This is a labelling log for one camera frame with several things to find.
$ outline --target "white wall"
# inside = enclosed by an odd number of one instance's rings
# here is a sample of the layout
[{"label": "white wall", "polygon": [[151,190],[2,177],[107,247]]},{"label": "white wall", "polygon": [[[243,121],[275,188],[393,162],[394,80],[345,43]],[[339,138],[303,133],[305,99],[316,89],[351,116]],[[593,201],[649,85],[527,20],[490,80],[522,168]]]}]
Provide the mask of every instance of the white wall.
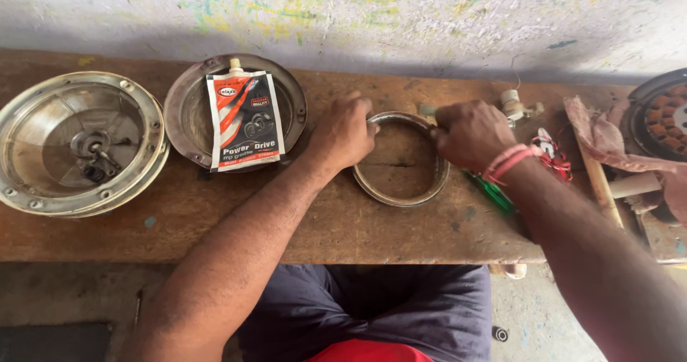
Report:
[{"label": "white wall", "polygon": [[127,58],[639,83],[686,45],[687,0],[0,0],[0,47]]}]

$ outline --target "metal bowl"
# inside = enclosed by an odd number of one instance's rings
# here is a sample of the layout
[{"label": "metal bowl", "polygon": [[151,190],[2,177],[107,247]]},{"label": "metal bowl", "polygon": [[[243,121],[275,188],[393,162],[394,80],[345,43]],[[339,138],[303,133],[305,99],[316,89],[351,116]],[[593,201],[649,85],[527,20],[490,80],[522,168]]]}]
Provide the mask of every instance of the metal bowl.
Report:
[{"label": "metal bowl", "polygon": [[0,200],[32,214],[83,217],[125,203],[167,155],[162,111],[130,79],[57,76],[0,111]]},{"label": "metal bowl", "polygon": [[[279,116],[284,133],[284,149],[288,152],[305,127],[308,109],[300,85],[284,67],[255,55],[233,53],[195,63],[176,80],[167,93],[164,119],[172,145],[186,158],[210,169],[212,163],[212,118],[206,75],[222,75],[229,71],[229,59],[238,58],[246,72],[268,70],[274,80]],[[264,165],[245,167],[229,172],[256,170]]]}]

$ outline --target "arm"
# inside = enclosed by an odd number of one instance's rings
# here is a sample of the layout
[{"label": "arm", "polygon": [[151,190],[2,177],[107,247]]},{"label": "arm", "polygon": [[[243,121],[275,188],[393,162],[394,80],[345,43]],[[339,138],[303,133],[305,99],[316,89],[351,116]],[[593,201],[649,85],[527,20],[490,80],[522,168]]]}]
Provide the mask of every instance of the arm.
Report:
[{"label": "arm", "polygon": [[127,361],[219,361],[257,303],[306,210],[343,168],[374,148],[372,102],[337,99],[306,151],[230,214],[180,263],[126,346]]},{"label": "arm", "polygon": [[[501,112],[482,101],[437,111],[438,150],[480,172],[515,145]],[[634,238],[616,228],[535,158],[505,173],[502,189],[544,250],[556,284],[611,361],[687,361],[684,292]]]}]

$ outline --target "screw hole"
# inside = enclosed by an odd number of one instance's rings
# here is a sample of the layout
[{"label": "screw hole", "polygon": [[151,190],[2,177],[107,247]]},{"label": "screw hole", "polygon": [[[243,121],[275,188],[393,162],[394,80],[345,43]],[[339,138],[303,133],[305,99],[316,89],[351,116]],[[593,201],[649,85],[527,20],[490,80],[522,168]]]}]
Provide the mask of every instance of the screw hole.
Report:
[{"label": "screw hole", "polygon": [[133,91],[133,85],[131,84],[131,82],[128,82],[126,80],[122,80],[120,82],[120,87],[122,87],[127,93]]}]

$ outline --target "concrete floor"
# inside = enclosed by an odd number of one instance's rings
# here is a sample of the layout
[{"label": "concrete floor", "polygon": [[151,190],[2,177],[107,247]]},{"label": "concrete floor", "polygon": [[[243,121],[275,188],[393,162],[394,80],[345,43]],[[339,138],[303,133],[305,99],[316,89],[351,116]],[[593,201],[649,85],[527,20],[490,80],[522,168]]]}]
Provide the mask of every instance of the concrete floor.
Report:
[{"label": "concrete floor", "polygon": [[[111,322],[107,361],[116,359],[133,329],[137,294],[150,296],[169,265],[0,263],[0,326]],[[605,361],[556,288],[546,265],[529,266],[521,280],[492,277],[493,324],[509,340],[493,340],[493,360]],[[225,360],[239,362],[233,339]]]}]

